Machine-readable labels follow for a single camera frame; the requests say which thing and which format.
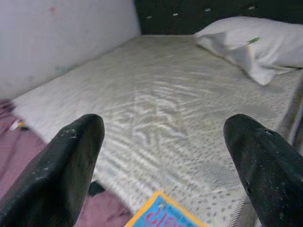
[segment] patterned mattress cover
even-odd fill
[[[210,226],[227,226],[245,193],[223,139],[248,114],[277,129],[301,71],[268,87],[190,36],[141,36],[15,99],[46,141],[83,114],[105,121],[93,179],[133,212],[164,191]]]

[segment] headboard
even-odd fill
[[[143,35],[189,35],[235,16],[303,23],[301,0],[135,0]]]

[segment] pink blanket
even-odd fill
[[[21,119],[8,99],[0,99],[0,199],[27,164],[46,143],[32,130],[16,128]],[[122,227],[132,217],[129,209],[112,193],[87,196],[75,227]]]

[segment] white wall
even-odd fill
[[[133,0],[0,0],[0,98],[139,35]]]

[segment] pillowcase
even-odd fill
[[[303,68],[303,26],[255,17],[218,20],[195,34],[196,43],[267,85],[277,74]]]

